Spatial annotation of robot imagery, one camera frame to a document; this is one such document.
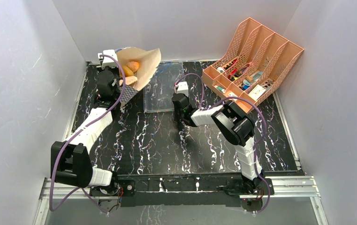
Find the brown checkered paper bag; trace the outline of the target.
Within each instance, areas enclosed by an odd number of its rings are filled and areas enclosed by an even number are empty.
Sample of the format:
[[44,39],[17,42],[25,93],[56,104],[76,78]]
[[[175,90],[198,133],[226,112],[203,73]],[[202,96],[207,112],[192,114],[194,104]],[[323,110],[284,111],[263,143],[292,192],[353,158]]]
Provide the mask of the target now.
[[161,52],[159,48],[153,50],[143,50],[136,47],[126,47],[117,53],[120,65],[126,65],[129,61],[140,63],[139,70],[134,73],[138,81],[133,85],[126,85],[123,96],[120,99],[122,105],[126,105],[139,91],[141,91],[150,82],[161,61]]

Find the pink sugared bread slice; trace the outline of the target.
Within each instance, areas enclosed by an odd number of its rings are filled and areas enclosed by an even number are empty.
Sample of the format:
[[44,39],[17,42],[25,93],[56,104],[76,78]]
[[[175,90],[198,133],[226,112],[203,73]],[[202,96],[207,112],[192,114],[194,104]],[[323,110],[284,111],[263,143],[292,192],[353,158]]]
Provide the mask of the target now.
[[119,80],[119,85],[122,86],[123,83],[125,83],[126,85],[133,85],[137,81],[138,78],[136,76],[125,77],[125,80],[123,80],[123,78],[121,77],[121,79]]

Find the orange fake donut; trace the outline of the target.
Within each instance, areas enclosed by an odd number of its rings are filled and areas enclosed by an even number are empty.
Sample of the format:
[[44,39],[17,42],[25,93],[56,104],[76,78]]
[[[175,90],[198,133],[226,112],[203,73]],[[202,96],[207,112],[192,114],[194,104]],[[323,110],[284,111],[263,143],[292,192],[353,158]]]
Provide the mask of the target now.
[[122,69],[123,69],[123,72],[124,72],[124,76],[125,76],[125,77],[134,76],[133,71],[132,71],[129,67],[127,67],[126,65],[122,65]]

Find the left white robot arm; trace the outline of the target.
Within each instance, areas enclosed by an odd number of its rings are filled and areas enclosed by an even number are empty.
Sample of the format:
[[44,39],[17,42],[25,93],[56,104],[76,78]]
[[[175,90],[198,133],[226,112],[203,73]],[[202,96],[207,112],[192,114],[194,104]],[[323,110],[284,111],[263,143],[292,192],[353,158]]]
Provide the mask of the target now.
[[121,80],[116,68],[98,72],[98,93],[88,117],[65,141],[55,141],[51,146],[51,177],[55,182],[79,188],[101,187],[108,195],[119,191],[119,182],[111,171],[92,165],[90,151],[113,121],[111,107],[119,103]]

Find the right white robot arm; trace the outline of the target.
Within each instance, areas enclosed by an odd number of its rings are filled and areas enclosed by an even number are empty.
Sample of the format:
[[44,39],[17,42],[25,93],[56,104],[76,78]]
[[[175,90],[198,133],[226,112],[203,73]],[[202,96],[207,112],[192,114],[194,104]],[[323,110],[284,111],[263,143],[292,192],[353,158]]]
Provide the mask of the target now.
[[224,138],[234,146],[241,165],[243,181],[227,185],[225,190],[256,194],[262,188],[264,175],[254,149],[255,123],[234,99],[227,99],[224,104],[208,109],[196,109],[183,93],[174,94],[172,102],[175,114],[185,125],[216,125]]

